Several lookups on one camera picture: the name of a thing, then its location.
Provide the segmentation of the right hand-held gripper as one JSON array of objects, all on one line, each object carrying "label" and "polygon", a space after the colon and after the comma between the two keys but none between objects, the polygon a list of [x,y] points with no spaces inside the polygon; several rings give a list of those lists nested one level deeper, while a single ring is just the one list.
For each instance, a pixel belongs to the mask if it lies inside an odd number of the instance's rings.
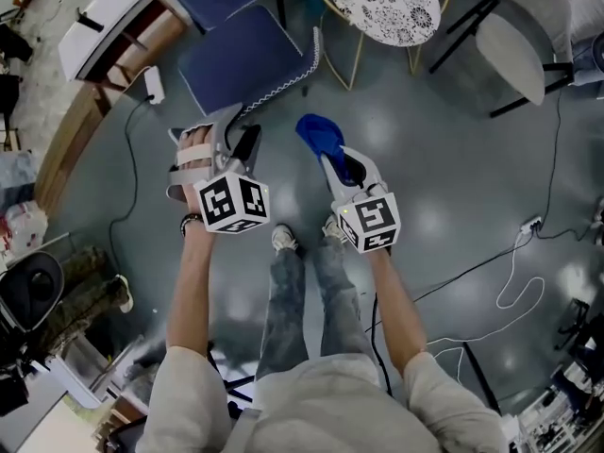
[{"label": "right hand-held gripper", "polygon": [[341,148],[343,164],[329,155],[321,155],[327,186],[334,200],[350,199],[335,211],[338,226],[360,254],[390,249],[401,229],[394,194],[386,190],[372,159],[351,147],[342,145]]}]

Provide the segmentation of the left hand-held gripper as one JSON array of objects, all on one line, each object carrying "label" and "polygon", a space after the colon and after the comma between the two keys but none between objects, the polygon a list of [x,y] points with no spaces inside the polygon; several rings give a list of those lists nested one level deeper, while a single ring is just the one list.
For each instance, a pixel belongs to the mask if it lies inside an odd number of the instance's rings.
[{"label": "left hand-held gripper", "polygon": [[[237,103],[215,112],[215,150],[229,156],[232,147],[228,133],[243,112]],[[261,126],[242,128],[243,134],[234,148],[232,159],[223,170],[210,176],[211,168],[177,170],[169,175],[171,197],[176,199],[176,186],[192,185],[208,232],[240,234],[270,221],[269,189],[252,177],[261,140]]]}]

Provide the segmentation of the blue cloth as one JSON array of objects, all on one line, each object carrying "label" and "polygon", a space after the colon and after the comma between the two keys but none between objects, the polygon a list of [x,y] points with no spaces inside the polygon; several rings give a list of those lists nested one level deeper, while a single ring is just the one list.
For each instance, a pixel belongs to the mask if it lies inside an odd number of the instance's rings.
[{"label": "blue cloth", "polygon": [[344,136],[333,121],[317,114],[308,113],[298,120],[295,131],[318,161],[321,161],[321,157],[325,155],[339,179],[346,185],[353,183],[342,149]]}]

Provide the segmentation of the blue cushion with white stitching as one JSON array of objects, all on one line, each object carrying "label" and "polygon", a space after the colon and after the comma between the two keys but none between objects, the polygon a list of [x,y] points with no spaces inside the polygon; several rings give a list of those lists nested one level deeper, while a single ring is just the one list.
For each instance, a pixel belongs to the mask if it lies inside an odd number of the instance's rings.
[{"label": "blue cushion with white stitching", "polygon": [[178,70],[204,115],[239,105],[245,116],[310,76],[321,57],[319,27],[302,51],[266,7],[254,6],[205,34]]}]

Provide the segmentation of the person's left forearm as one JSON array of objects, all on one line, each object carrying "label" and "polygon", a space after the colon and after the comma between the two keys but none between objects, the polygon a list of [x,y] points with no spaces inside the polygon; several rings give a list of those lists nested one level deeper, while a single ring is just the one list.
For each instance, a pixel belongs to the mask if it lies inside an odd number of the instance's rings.
[{"label": "person's left forearm", "polygon": [[195,193],[187,195],[184,245],[167,322],[166,346],[183,347],[205,357],[209,342],[210,262],[215,235],[198,220]]}]

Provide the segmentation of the person's right forearm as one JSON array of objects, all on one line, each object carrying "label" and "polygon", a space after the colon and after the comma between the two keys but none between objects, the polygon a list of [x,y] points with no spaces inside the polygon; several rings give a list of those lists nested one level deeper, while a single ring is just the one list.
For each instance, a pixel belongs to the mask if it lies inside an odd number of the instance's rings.
[{"label": "person's right forearm", "polygon": [[403,376],[410,360],[427,350],[427,335],[387,251],[384,248],[371,251],[367,258],[388,355],[394,368]]}]

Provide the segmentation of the person's left hand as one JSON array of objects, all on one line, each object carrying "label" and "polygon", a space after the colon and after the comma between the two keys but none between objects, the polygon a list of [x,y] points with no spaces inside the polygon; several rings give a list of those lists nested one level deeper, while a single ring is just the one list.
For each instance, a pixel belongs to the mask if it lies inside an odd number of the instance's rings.
[{"label": "person's left hand", "polygon": [[195,152],[195,156],[193,157],[193,153],[188,152],[188,149],[201,145],[210,146],[211,140],[211,126],[199,126],[189,132],[183,132],[180,135],[176,153],[176,163],[178,167],[181,169],[189,169],[209,166],[211,164],[211,159],[208,153],[201,156],[198,152]]}]

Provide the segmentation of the person's right white shoe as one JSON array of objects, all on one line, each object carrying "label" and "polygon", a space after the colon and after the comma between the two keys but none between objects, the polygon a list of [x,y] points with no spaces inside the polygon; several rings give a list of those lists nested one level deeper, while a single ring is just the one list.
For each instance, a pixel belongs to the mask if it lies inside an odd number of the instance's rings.
[{"label": "person's right white shoe", "polygon": [[340,229],[338,225],[337,218],[334,214],[330,214],[322,227],[323,233],[325,237],[331,237],[339,240],[341,243],[345,243],[347,241],[347,236]]}]

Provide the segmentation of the person's white shoe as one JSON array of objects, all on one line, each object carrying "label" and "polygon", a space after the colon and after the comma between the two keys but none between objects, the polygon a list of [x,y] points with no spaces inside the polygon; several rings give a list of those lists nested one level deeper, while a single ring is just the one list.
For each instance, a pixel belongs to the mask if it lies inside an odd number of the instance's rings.
[{"label": "person's white shoe", "polygon": [[323,233],[325,237],[331,237],[339,240],[341,243],[345,243],[347,241],[347,236],[340,229],[338,225],[337,218],[334,214],[330,214],[322,227]]},{"label": "person's white shoe", "polygon": [[293,232],[284,224],[275,226],[272,231],[271,242],[276,253],[283,250],[296,251],[298,247],[298,242],[296,241]]}]

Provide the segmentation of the person's left white shoe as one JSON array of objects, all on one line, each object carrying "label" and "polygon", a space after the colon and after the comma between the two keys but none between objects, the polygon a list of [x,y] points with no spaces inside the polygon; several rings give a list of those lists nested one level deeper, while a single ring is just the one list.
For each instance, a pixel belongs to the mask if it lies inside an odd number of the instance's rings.
[{"label": "person's left white shoe", "polygon": [[296,251],[298,247],[298,242],[296,241],[293,232],[284,224],[275,226],[272,231],[271,242],[276,253],[283,250]]}]

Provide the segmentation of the person's blue jeans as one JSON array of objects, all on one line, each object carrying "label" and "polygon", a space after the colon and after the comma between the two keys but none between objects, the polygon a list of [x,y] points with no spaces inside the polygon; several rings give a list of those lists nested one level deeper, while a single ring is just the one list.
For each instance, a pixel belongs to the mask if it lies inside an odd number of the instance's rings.
[{"label": "person's blue jeans", "polygon": [[[378,382],[372,347],[361,326],[358,293],[344,270],[344,243],[339,236],[321,240],[313,265],[324,305],[321,356],[360,359],[369,364],[370,376]],[[304,262],[294,248],[279,249],[270,267],[270,297],[256,379],[285,373],[309,358],[303,333],[305,297]]]}]

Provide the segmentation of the wooden platform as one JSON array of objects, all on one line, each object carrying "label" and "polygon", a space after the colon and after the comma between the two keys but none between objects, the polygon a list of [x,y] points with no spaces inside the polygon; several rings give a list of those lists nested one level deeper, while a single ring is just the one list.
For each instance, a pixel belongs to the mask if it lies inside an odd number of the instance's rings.
[{"label": "wooden platform", "polygon": [[34,199],[48,218],[56,214],[71,173],[110,109],[104,88],[85,83],[63,116],[34,186]]}]

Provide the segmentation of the white wooden drawer table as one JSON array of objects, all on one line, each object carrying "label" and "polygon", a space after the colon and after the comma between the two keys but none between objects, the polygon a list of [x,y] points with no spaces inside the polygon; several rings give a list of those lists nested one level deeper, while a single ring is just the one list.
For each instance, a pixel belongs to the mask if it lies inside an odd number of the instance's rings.
[{"label": "white wooden drawer table", "polygon": [[58,45],[67,81],[122,92],[187,29],[166,0],[92,0],[84,9],[104,26],[97,33],[75,20]]}]

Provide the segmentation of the round patterned side table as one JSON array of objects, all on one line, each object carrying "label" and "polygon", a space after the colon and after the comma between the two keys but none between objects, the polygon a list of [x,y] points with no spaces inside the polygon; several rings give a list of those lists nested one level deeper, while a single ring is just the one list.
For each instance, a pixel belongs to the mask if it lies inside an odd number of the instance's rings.
[{"label": "round patterned side table", "polygon": [[416,72],[424,43],[436,34],[449,0],[322,0],[327,11],[359,31],[350,77],[337,71],[328,55],[329,70],[348,91],[354,87],[364,40],[407,52],[409,70]]}]

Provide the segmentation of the black cylinder bottle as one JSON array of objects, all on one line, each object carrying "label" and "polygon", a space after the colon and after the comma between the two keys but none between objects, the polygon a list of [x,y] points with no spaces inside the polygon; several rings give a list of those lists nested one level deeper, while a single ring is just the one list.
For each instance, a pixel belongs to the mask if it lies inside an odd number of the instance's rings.
[{"label": "black cylinder bottle", "polygon": [[75,9],[76,14],[76,22],[80,25],[84,25],[85,27],[97,32],[101,33],[104,30],[104,26],[95,20],[91,19],[85,11],[81,11],[79,8]]}]

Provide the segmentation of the grey chair black legs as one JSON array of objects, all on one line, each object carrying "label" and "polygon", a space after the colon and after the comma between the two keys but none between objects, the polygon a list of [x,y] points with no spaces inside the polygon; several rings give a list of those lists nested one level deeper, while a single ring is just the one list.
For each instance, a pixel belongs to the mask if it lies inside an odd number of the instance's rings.
[{"label": "grey chair black legs", "polygon": [[[553,60],[542,62],[533,45],[515,25],[495,13],[509,1],[522,9],[548,38]],[[539,106],[545,96],[574,82],[571,45],[571,7],[568,0],[480,0],[447,31],[467,28],[429,67],[434,74],[472,36],[477,50],[521,98],[490,112],[499,117],[527,103]]]}]

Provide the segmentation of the bluish plastic bag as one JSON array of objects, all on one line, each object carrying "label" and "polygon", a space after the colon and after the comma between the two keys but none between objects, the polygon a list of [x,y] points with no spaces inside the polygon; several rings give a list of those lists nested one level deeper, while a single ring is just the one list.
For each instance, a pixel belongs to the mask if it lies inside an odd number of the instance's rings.
[{"label": "bluish plastic bag", "polygon": [[32,199],[38,169],[28,150],[0,152],[0,208]]}]

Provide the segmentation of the white plastic bag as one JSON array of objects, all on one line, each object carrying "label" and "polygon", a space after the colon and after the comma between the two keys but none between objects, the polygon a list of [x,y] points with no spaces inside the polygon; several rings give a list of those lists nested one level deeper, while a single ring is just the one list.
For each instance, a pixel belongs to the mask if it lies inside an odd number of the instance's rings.
[{"label": "white plastic bag", "polygon": [[8,249],[15,257],[20,257],[41,246],[48,220],[36,201],[12,205],[5,214],[8,226]]}]

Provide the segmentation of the person's beige shirt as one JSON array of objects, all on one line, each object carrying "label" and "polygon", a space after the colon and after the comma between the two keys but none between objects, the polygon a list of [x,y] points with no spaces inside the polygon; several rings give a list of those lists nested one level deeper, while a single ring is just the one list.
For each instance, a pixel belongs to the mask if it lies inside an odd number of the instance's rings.
[{"label": "person's beige shirt", "polygon": [[169,348],[136,453],[507,453],[498,415],[427,352],[404,369],[407,400],[377,384],[366,356],[304,361],[263,377],[238,420],[200,354]]}]

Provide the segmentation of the black metal bar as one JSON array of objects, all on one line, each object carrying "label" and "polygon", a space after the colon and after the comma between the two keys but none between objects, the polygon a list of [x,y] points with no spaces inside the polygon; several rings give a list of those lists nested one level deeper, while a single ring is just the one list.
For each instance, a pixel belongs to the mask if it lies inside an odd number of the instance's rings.
[{"label": "black metal bar", "polygon": [[487,405],[490,409],[495,411],[497,414],[501,414],[501,409],[499,407],[498,401],[495,397],[495,393],[490,387],[487,378],[485,377],[480,364],[478,363],[478,359],[476,358],[474,352],[472,351],[470,344],[468,342],[462,343],[463,350],[470,361],[470,364],[477,376],[478,383],[480,385],[481,390],[483,391]]}]

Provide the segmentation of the white rimmed shell backpack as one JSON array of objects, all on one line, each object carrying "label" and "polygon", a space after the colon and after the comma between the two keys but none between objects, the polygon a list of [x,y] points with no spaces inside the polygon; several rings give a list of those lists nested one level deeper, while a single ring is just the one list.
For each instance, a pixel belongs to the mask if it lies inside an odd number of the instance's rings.
[{"label": "white rimmed shell backpack", "polygon": [[35,252],[16,262],[0,278],[0,310],[21,332],[36,329],[58,304],[64,287],[59,262]]}]

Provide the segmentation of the black folding stand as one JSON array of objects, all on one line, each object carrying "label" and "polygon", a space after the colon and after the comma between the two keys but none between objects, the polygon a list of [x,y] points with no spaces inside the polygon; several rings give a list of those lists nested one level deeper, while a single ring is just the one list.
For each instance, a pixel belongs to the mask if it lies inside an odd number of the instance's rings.
[{"label": "black folding stand", "polygon": [[554,349],[559,351],[569,344],[581,331],[586,322],[590,305],[580,299],[573,298],[562,315],[560,326],[557,329],[557,334],[560,339],[554,346]]}]

